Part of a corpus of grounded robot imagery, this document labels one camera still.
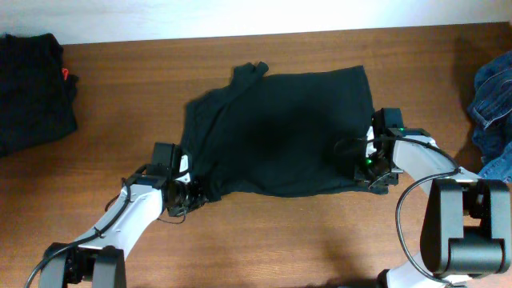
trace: blue jeans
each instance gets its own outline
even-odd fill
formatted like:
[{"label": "blue jeans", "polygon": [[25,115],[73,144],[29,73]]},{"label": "blue jeans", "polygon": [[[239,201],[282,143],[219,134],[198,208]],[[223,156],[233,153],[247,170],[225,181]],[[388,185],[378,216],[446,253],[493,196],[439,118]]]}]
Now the blue jeans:
[{"label": "blue jeans", "polygon": [[477,126],[473,143],[483,153],[482,178],[512,182],[512,51],[480,68],[468,113]]}]

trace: black cable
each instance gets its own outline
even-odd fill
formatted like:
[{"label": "black cable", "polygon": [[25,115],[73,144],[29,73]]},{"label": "black cable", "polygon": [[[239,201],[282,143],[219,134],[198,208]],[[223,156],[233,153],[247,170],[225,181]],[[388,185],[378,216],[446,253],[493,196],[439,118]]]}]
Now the black cable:
[{"label": "black cable", "polygon": [[403,191],[402,195],[400,196],[400,199],[398,200],[397,208],[396,208],[396,211],[395,211],[395,221],[396,221],[396,227],[397,227],[398,240],[400,241],[400,245],[402,246],[403,252],[404,252],[404,254],[407,257],[407,260],[409,260],[410,264],[421,275],[425,276],[429,280],[432,280],[432,281],[435,281],[435,282],[439,282],[439,283],[444,284],[444,285],[446,285],[448,287],[460,287],[457,284],[453,284],[452,282],[449,282],[447,280],[436,278],[435,276],[433,276],[433,275],[429,274],[428,272],[424,271],[424,269],[421,268],[420,265],[416,263],[416,261],[413,259],[412,255],[410,254],[409,249],[407,248],[407,244],[406,244],[406,242],[404,240],[404,237],[403,237],[402,224],[400,223],[400,212],[402,211],[402,204],[404,203],[404,200],[406,199],[407,195],[409,195],[409,193],[414,188],[420,186],[421,184],[423,184],[424,182],[427,182],[429,180],[434,180],[434,179],[437,179],[437,178],[444,178],[444,177],[451,177],[451,176],[454,176],[456,174],[459,174],[460,173],[460,166],[457,164],[455,159],[453,159],[447,152],[437,148],[436,146],[432,146],[429,143],[421,142],[421,141],[416,140],[416,139],[402,138],[402,137],[391,137],[391,136],[381,136],[379,138],[368,140],[366,142],[366,144],[370,144],[372,142],[384,142],[384,141],[389,141],[389,142],[391,142],[391,141],[403,141],[403,142],[411,142],[411,143],[419,144],[421,146],[424,146],[424,147],[426,147],[426,148],[428,148],[430,150],[433,150],[433,151],[439,153],[440,155],[442,155],[445,158],[447,158],[448,160],[450,160],[450,162],[452,162],[452,164],[454,165],[455,169],[453,171],[445,172],[445,173],[439,173],[439,174],[433,174],[433,175],[421,178],[421,179],[417,180],[416,182],[414,182],[413,184],[411,184],[409,187],[407,187],[407,189],[405,189]]},{"label": "black cable", "polygon": [[371,184],[368,185],[368,189],[374,188],[374,185],[378,183],[379,181],[383,180],[384,178],[388,177],[391,174],[391,171],[385,172],[381,177],[377,178],[375,181],[373,181]]},{"label": "black cable", "polygon": [[118,200],[120,194],[115,195],[111,200],[108,201],[108,203],[105,205],[105,212],[107,212],[110,208],[110,205],[114,203],[114,201]]},{"label": "black cable", "polygon": [[421,178],[421,179],[417,180],[416,182],[411,184],[409,187],[407,187],[407,189],[405,189],[405,191],[403,191],[402,196],[400,196],[400,199],[398,200],[397,208],[396,208],[396,211],[395,211],[395,220],[396,220],[396,226],[397,226],[398,240],[400,241],[400,245],[402,246],[403,252],[406,254],[406,257],[409,260],[410,264],[412,264],[412,266],[419,273],[421,273],[423,276],[427,277],[428,279],[430,279],[432,281],[440,282],[440,283],[448,285],[448,286],[453,286],[453,284],[451,282],[447,281],[447,280],[436,278],[435,276],[433,276],[433,275],[427,273],[426,271],[424,271],[424,269],[421,268],[420,265],[417,264],[416,261],[413,259],[413,257],[410,255],[409,249],[407,249],[406,241],[403,238],[402,224],[400,223],[400,212],[402,211],[402,204],[403,204],[404,200],[406,199],[407,195],[414,188],[420,186],[421,184],[423,184],[424,182],[427,182],[429,180],[434,180],[436,178],[450,177],[450,176],[454,176],[454,175],[456,175],[458,173],[459,173],[459,169],[457,168],[457,169],[455,169],[455,170],[453,170],[451,172],[433,174],[431,176],[427,176],[427,177],[424,177],[424,178]]},{"label": "black cable", "polygon": [[180,222],[171,222],[171,221],[164,220],[162,218],[157,218],[157,220],[159,220],[160,222],[167,223],[167,224],[175,224],[175,225],[182,224],[186,220],[186,209],[183,211],[183,219]]},{"label": "black cable", "polygon": [[126,187],[126,199],[125,199],[124,203],[122,204],[121,209],[116,213],[116,215],[100,230],[98,230],[96,227],[94,227],[94,229],[96,230],[94,235],[91,235],[84,239],[74,241],[72,243],[69,243],[66,246],[64,246],[63,248],[50,254],[50,256],[41,260],[40,263],[36,265],[34,270],[32,270],[32,273],[26,280],[25,288],[30,288],[30,284],[32,284],[32,281],[34,280],[35,275],[37,275],[37,273],[40,270],[42,270],[46,266],[46,264],[48,264],[51,261],[51,259],[57,257],[59,254],[64,253],[70,249],[76,248],[76,247],[80,246],[81,244],[93,241],[96,238],[101,237],[102,234],[105,233],[119,219],[119,217],[121,217],[121,214],[124,212],[124,210],[126,209],[128,204],[130,204],[130,200],[131,200],[131,188],[130,188],[130,186],[126,185],[125,179],[123,179],[122,182],[123,182],[123,185]]}]

